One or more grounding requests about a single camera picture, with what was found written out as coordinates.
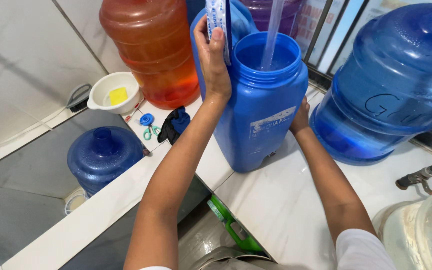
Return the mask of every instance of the human hand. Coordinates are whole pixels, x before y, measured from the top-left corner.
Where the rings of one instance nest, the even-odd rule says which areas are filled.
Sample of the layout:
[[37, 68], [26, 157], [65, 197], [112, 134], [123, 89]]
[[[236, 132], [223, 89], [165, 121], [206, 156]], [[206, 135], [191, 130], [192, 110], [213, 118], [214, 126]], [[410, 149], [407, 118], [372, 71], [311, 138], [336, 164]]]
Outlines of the human hand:
[[202, 75], [206, 83], [206, 99], [231, 97], [231, 81], [223, 58], [224, 32], [216, 27], [211, 40], [208, 38], [207, 16], [204, 15], [193, 31]]
[[308, 122], [308, 113], [309, 113], [310, 105], [308, 104], [308, 98], [306, 96], [303, 97], [303, 101], [299, 106], [299, 109], [294, 116], [293, 121], [291, 122], [291, 126], [289, 126], [289, 131], [296, 136], [298, 132], [303, 130], [304, 128], [309, 128]]

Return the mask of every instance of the white sleeve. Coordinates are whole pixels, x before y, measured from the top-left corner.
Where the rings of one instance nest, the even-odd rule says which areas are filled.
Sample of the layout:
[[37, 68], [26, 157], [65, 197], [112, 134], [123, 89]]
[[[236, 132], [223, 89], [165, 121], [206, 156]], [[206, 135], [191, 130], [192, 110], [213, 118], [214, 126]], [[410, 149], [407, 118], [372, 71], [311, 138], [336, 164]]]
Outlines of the white sleeve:
[[360, 229], [348, 229], [336, 239], [337, 270], [396, 270], [379, 239]]
[[150, 267], [144, 267], [143, 269], [140, 270], [171, 270], [171, 269], [164, 266], [150, 266]]

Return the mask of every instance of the blue cap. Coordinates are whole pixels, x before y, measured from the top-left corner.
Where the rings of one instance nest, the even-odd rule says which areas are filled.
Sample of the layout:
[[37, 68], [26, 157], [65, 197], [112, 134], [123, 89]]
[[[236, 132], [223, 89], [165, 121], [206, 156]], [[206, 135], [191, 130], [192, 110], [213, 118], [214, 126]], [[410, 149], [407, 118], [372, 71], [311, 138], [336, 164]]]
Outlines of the blue cap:
[[150, 113], [145, 113], [141, 116], [139, 119], [139, 123], [143, 126], [149, 126], [149, 124], [152, 124], [154, 121], [154, 116]]

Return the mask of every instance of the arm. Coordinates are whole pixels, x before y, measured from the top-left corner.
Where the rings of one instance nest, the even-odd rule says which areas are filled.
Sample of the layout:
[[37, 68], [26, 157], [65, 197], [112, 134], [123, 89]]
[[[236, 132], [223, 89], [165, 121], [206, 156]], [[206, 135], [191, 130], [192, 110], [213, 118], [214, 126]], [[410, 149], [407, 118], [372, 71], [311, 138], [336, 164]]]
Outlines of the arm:
[[289, 130], [296, 138], [309, 164], [333, 242], [336, 244], [339, 234], [347, 229], [361, 229], [376, 236], [371, 219], [360, 198], [309, 127], [309, 107], [304, 97]]
[[211, 42], [206, 32], [204, 16], [194, 35], [206, 82], [206, 99], [148, 183], [136, 214], [125, 270], [150, 266], [178, 269], [178, 208], [231, 97], [231, 83], [223, 60], [223, 30], [215, 28]]

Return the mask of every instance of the yellow sponge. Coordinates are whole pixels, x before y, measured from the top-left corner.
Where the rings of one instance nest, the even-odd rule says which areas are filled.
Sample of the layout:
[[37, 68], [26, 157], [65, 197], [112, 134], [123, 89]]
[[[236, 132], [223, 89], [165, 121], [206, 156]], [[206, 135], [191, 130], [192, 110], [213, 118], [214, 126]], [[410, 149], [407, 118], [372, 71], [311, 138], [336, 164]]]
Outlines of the yellow sponge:
[[128, 94], [126, 94], [126, 87], [114, 89], [109, 93], [109, 100], [111, 101], [111, 106], [118, 105], [127, 99]]

